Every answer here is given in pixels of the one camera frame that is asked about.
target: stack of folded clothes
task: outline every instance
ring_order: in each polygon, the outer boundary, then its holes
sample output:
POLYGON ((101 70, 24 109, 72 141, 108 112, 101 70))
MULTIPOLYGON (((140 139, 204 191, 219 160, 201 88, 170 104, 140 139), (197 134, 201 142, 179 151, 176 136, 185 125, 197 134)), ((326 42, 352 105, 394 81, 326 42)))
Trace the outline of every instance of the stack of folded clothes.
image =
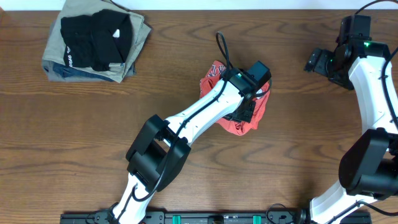
POLYGON ((50 81, 116 81, 135 74, 150 28, 144 17, 101 0, 66 0, 50 29, 42 66, 50 81))

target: red cloth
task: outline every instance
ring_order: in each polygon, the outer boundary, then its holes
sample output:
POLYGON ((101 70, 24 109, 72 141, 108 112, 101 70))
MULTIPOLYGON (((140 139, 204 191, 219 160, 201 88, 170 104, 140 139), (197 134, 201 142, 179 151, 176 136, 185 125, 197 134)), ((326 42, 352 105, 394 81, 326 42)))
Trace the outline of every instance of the red cloth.
MULTIPOLYGON (((213 89, 218 80, 220 80, 220 74, 225 69, 226 67, 221 62, 213 62, 213 65, 209 69, 206 76, 200 80, 200 98, 204 97, 208 92, 211 91, 211 89, 213 89)), ((257 93, 262 93, 263 91, 266 91, 268 87, 269 84, 266 83, 257 93)), ((256 102, 256 107, 254 108, 253 117, 251 118, 250 123, 244 121, 238 123, 235 121, 228 121, 224 118, 219 119, 217 123, 220 124, 228 132, 236 134, 238 136, 246 134, 250 129, 257 129, 262 115, 266 111, 266 104, 269 94, 270 92, 268 91, 265 96, 253 99, 256 102)))

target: black folded shirt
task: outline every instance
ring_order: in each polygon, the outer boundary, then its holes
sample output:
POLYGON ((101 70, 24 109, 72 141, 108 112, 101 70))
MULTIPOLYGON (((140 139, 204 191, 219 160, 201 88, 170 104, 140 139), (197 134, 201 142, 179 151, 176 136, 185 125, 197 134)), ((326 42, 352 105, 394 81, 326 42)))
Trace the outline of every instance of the black folded shirt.
POLYGON ((108 71, 109 63, 124 63, 132 44, 129 14, 103 9, 92 16, 64 17, 61 34, 67 45, 66 66, 108 71), (119 29, 119 37, 113 34, 119 29))

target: wooden table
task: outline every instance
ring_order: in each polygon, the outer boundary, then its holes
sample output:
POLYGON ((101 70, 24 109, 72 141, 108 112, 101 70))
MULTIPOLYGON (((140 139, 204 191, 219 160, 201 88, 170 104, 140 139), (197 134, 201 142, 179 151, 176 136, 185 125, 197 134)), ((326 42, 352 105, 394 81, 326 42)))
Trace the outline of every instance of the wooden table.
MULTIPOLYGON (((333 50, 353 11, 141 11, 153 27, 137 76, 118 83, 52 83, 40 67, 58 12, 4 12, 0 25, 0 222, 58 223, 63 212, 120 200, 124 156, 153 114, 178 113, 199 96, 199 80, 222 60, 222 30, 234 65, 261 60, 273 87, 258 130, 234 136, 212 126, 180 175, 150 206, 181 210, 265 210, 307 206, 338 179, 342 155, 361 135, 354 91, 303 71, 315 47, 333 50)), ((398 45, 397 11, 372 15, 372 37, 398 45)), ((398 57, 393 60, 398 77, 398 57)), ((396 198, 376 203, 397 210, 396 198)), ((398 223, 372 213, 374 222, 398 223)))

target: green clip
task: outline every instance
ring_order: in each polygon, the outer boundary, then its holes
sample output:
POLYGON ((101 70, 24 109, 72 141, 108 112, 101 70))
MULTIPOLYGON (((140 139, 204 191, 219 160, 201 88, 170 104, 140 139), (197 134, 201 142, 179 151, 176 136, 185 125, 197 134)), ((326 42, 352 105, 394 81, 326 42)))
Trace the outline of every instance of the green clip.
POLYGON ((173 215, 173 224, 181 224, 181 216, 173 215))
POLYGON ((253 215, 253 224, 261 224, 261 216, 253 215))

